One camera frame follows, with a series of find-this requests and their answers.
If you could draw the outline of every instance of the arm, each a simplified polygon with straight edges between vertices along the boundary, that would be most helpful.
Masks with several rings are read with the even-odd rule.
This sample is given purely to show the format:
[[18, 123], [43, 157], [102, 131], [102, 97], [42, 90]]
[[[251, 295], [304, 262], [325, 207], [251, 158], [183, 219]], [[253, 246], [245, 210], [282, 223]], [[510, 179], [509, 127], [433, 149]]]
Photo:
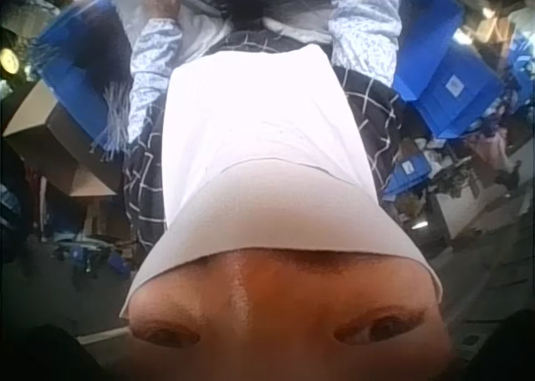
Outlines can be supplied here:
[[334, 66], [351, 69], [382, 84], [394, 79], [400, 0], [332, 0], [329, 32]]
[[182, 31], [176, 19], [180, 0], [144, 0], [149, 22], [132, 51], [128, 141], [138, 137], [148, 108], [166, 93], [181, 48]]
[[141, 134], [148, 108], [167, 91], [181, 47], [182, 32], [175, 19], [151, 19], [135, 43], [130, 62], [128, 141]]

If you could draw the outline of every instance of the blue crate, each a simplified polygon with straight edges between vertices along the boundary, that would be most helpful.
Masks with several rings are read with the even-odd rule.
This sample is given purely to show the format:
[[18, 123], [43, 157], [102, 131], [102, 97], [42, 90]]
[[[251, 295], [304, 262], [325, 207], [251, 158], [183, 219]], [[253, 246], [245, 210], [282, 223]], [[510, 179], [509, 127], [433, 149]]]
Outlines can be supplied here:
[[113, 251], [108, 258], [108, 265], [123, 277], [130, 275], [131, 266], [123, 257], [117, 252]]
[[455, 139], [503, 93], [497, 75], [467, 46], [451, 42], [429, 86], [413, 104], [438, 139]]
[[528, 62], [533, 62], [535, 58], [535, 48], [527, 38], [520, 33], [515, 33], [511, 40], [509, 47], [509, 54], [507, 55], [507, 61], [512, 67], [512, 74], [518, 81], [520, 90], [518, 91], [518, 102], [513, 111], [520, 108], [522, 105], [533, 98], [533, 81], [529, 73], [526, 70]]
[[393, 87], [403, 100], [414, 101], [446, 55], [463, 8], [456, 0], [401, 0], [400, 16], [403, 30]]
[[112, 0], [74, 2], [50, 23], [35, 45], [32, 60], [39, 75], [95, 140], [108, 122], [104, 89], [110, 82], [130, 79], [130, 44]]
[[421, 153], [411, 155], [405, 160], [397, 162], [388, 185], [383, 191], [383, 196], [399, 195], [399, 193], [426, 180], [430, 172], [431, 166]]

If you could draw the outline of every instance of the person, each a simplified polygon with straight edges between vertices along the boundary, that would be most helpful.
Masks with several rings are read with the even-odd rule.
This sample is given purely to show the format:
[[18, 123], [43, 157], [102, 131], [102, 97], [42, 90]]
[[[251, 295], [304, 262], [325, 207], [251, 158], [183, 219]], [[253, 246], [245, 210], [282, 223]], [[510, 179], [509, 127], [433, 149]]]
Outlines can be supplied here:
[[134, 373], [439, 373], [440, 282], [378, 199], [399, 146], [400, 0], [333, 0], [330, 52], [240, 21], [179, 67], [180, 0], [145, 3], [124, 167], [148, 253], [121, 313]]

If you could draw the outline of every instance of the white hat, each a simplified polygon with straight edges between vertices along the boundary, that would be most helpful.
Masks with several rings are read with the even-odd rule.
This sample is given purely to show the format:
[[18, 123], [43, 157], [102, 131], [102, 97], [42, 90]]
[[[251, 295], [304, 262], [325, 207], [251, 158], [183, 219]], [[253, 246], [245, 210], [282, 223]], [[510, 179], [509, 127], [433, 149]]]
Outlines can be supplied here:
[[306, 165], [248, 161], [225, 170], [181, 209], [135, 277], [150, 279], [198, 258], [245, 248], [372, 253], [410, 258], [441, 283], [414, 242], [361, 188]]

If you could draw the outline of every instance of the pavement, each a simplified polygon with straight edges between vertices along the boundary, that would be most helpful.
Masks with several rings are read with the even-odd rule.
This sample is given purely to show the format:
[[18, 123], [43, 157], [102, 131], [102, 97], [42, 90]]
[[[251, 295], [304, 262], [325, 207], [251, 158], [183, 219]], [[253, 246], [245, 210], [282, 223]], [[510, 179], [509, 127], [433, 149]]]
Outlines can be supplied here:
[[481, 235], [433, 261], [457, 356], [470, 360], [507, 317], [535, 308], [532, 192], [504, 200], [472, 226]]

